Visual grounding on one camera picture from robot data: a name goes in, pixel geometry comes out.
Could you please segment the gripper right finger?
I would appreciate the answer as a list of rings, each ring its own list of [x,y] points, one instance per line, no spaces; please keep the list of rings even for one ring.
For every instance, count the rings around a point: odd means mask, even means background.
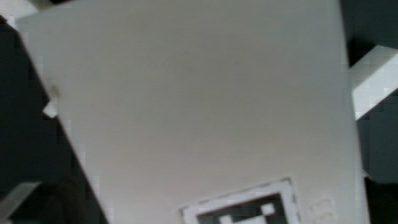
[[[398,184],[364,178],[371,224],[398,224]]]

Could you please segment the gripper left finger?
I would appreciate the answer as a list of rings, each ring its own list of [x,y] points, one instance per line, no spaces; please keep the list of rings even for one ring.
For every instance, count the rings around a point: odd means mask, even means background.
[[[87,224],[78,183],[21,183],[0,200],[0,224]]]

